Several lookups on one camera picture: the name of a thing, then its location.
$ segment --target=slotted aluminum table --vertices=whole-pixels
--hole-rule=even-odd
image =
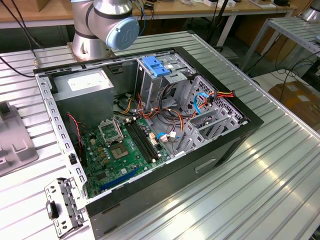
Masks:
[[[138,38],[120,56],[183,46],[264,124],[225,164],[119,226],[103,239],[308,239],[320,224],[320,136],[197,35]],[[72,63],[66,46],[36,51],[42,67]],[[31,74],[29,51],[1,54]],[[16,105],[39,160],[0,178],[0,239],[56,240],[44,186],[68,170],[35,79],[0,63],[0,101]],[[68,240],[93,240],[85,224]]]
[[[316,37],[320,35],[320,23],[309,23],[302,18],[296,17],[280,17],[267,19],[262,26],[260,32],[256,36],[254,42],[246,53],[240,69],[244,70],[247,66],[252,54],[257,49],[260,41],[269,28],[273,28],[276,32],[264,48],[262,55],[272,46],[279,34],[286,36],[302,47],[310,51],[312,54],[320,56],[320,44],[316,42]]]

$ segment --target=green motherboard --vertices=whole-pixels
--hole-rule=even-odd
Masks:
[[[148,137],[152,131],[143,118],[136,120],[136,124],[144,133],[144,141],[148,141],[151,145],[151,139]],[[83,135],[82,140],[85,145],[85,155],[87,166],[83,166],[87,177],[86,189],[89,198],[93,198],[101,193],[102,186],[108,186],[108,183],[114,183],[128,180],[129,177],[137,176],[159,164],[171,159],[170,154],[166,151],[162,143],[156,146],[152,145],[153,150],[157,153],[158,159],[150,161],[146,159],[146,153],[137,146],[139,142],[137,135],[126,126],[125,123],[119,124],[122,132],[123,140],[114,141],[107,145],[105,138],[112,138],[117,134],[114,127],[106,127],[103,129],[104,137],[99,129],[89,134]]]

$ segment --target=motherboard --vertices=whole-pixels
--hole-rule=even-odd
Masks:
[[[89,198],[170,160],[143,118],[102,127],[82,136]]]

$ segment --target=workbench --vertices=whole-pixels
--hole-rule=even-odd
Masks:
[[[234,7],[227,7],[223,12],[223,16],[229,16],[225,27],[221,33],[221,37],[217,46],[223,46],[228,33],[240,15],[257,15],[257,14],[275,14],[285,13],[286,17],[290,17],[296,6],[290,7],[277,6],[274,8],[260,8],[249,0],[238,2]],[[157,1],[154,3],[154,16],[150,10],[145,11],[146,19],[180,19],[180,18],[200,18],[212,17],[215,7],[209,7],[203,3],[194,5],[185,5],[180,0],[173,2]],[[72,12],[72,4],[68,0],[51,0],[40,12],[21,10],[21,14],[26,22],[27,27],[43,27],[43,26],[61,26],[73,25],[74,16]],[[132,15],[140,20],[141,12],[133,4]],[[0,4],[0,29],[19,28],[19,25],[13,20],[6,9]]]
[[[320,23],[309,23],[298,16],[270,18],[264,23],[246,53],[240,66],[241,70],[246,68],[257,46],[269,28],[274,29],[276,32],[265,46],[264,51],[261,53],[262,55],[271,48],[278,35],[282,34],[300,46],[300,50],[296,54],[295,60],[290,67],[294,66],[300,60],[300,55],[303,53],[304,49],[315,56],[320,56],[320,43],[316,41],[316,37],[320,35]]]
[[[235,90],[264,124],[229,161],[101,239],[308,239],[320,224],[320,136],[195,34],[143,36],[115,54],[175,46]],[[35,52],[41,67],[75,62],[67,46]],[[1,56],[32,73],[30,51]],[[36,80],[0,63],[0,101],[5,100],[17,107],[39,159],[0,178],[0,235],[56,240],[44,187],[69,173]],[[94,238],[85,223],[67,239]]]

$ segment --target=black ram slot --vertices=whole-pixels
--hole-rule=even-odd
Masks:
[[[149,164],[152,163],[152,159],[159,159],[156,151],[136,122],[129,123],[125,127],[131,135],[139,151],[142,153],[143,157]]]
[[[148,152],[152,155],[152,157],[156,160],[159,159],[158,154],[156,153],[156,151],[152,147],[151,143],[146,138],[144,132],[140,129],[139,125],[137,123],[135,123],[133,125],[133,128],[135,128],[136,132],[139,134],[140,140],[143,141],[143,146],[145,146],[148,149]]]
[[[136,144],[136,146],[138,147],[139,151],[141,152],[141,154],[143,155],[144,159],[150,163],[152,161],[152,157],[148,154],[148,152],[145,150],[142,142],[139,141],[139,137],[136,134],[135,130],[133,129],[133,127],[131,125],[126,125],[125,128],[127,129],[128,133],[130,134],[130,136],[132,137],[134,143]]]

